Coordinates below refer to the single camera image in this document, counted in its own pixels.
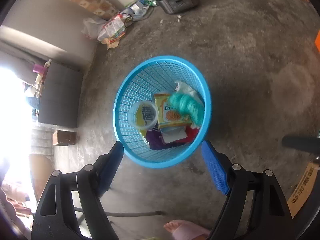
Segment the purple cup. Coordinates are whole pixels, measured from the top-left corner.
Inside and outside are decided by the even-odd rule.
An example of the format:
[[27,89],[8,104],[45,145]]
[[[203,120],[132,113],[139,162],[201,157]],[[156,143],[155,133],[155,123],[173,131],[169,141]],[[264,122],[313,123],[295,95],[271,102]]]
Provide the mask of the purple cup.
[[33,72],[38,73],[38,74],[44,74],[46,72],[46,67],[39,65],[39,64],[35,64],[33,66]]

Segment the white plastic bag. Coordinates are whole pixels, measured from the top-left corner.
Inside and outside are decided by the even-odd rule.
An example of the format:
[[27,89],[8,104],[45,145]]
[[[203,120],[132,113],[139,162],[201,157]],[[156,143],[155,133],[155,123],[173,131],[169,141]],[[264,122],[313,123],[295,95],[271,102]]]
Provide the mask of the white plastic bag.
[[88,17],[83,19],[82,33],[91,40],[97,40],[106,21],[100,17]]

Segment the red white paper bag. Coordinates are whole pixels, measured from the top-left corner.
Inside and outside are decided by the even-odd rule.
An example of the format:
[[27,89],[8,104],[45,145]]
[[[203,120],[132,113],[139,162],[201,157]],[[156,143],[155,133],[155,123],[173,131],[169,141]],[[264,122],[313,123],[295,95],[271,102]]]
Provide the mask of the red white paper bag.
[[176,140],[176,143],[191,143],[194,141],[194,139],[197,137],[198,133],[199,133],[199,129],[198,128],[191,128],[190,126],[187,126],[185,128],[185,133],[186,133],[186,137],[180,140]]

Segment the clear plastic cup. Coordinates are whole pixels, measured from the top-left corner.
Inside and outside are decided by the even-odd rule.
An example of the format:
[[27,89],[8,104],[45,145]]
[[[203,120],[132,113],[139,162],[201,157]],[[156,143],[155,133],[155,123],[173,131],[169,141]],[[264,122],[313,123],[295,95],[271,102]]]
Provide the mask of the clear plastic cup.
[[157,124],[158,108],[152,101],[139,101],[133,104],[127,113],[129,124],[143,131],[148,131]]

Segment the blue plastic basket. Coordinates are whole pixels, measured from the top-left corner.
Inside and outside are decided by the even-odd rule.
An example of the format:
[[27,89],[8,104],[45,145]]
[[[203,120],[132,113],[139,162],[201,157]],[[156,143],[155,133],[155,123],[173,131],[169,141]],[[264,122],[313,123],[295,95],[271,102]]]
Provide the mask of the blue plastic basket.
[[166,168],[200,146],[211,115],[210,90],[201,72],[183,58],[158,56],[141,63],[121,84],[113,127],[132,161]]

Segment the green plastic bag ball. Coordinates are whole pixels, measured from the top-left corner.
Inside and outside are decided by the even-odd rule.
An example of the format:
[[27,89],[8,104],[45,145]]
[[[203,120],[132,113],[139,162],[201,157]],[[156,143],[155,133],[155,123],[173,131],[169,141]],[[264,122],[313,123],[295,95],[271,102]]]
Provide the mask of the green plastic bag ball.
[[169,105],[182,116],[189,116],[196,126],[201,126],[204,120],[205,108],[194,97],[184,93],[174,93],[169,96]]

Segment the floor trash packaging pile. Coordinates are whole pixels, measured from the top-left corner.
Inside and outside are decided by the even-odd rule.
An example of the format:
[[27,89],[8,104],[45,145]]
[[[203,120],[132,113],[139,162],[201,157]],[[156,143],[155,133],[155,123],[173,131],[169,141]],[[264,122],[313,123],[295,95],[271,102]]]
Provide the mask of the floor trash packaging pile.
[[107,49],[116,48],[127,29],[135,22],[146,20],[156,6],[155,0],[134,0],[102,25],[97,40],[107,45]]

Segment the white paper towel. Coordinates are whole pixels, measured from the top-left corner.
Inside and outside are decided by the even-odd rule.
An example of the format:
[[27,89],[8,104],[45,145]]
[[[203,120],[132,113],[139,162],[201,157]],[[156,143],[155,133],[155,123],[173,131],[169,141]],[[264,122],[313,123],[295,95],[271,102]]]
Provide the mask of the white paper towel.
[[180,80],[175,81],[175,83],[176,83],[175,91],[177,93],[188,94],[189,96],[193,97],[197,102],[199,102],[203,105],[203,102],[200,99],[196,90],[194,90],[188,84],[186,84]]

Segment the light blue carton box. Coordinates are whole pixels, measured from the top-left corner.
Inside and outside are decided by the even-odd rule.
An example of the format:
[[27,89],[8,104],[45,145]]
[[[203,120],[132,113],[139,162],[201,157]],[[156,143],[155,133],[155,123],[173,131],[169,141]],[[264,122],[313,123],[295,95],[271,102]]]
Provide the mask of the light blue carton box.
[[163,141],[168,144],[187,137],[185,126],[166,127],[160,129]]

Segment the yellow snack packet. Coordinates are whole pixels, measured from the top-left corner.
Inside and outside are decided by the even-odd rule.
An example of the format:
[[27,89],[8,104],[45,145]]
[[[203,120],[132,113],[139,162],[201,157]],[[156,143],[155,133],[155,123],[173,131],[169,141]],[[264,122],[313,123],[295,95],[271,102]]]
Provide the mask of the yellow snack packet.
[[155,105],[158,108],[158,127],[160,129],[166,127],[188,126],[191,125],[189,116],[182,116],[169,105],[170,94],[161,93],[154,94]]

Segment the grey cabinet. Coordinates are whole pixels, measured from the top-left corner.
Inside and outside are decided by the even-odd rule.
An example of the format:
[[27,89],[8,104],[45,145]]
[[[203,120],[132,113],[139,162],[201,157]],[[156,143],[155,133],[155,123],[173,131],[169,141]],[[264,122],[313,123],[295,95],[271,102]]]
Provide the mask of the grey cabinet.
[[81,72],[52,62],[40,97],[38,122],[76,128],[82,81]]

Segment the blue detergent bottle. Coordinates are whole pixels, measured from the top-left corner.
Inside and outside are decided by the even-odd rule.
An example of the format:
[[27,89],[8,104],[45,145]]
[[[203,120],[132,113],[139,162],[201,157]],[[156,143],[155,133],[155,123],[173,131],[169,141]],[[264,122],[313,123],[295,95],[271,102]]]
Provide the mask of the blue detergent bottle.
[[26,97],[25,98],[27,103],[33,108],[33,109],[39,109],[40,100],[37,97]]

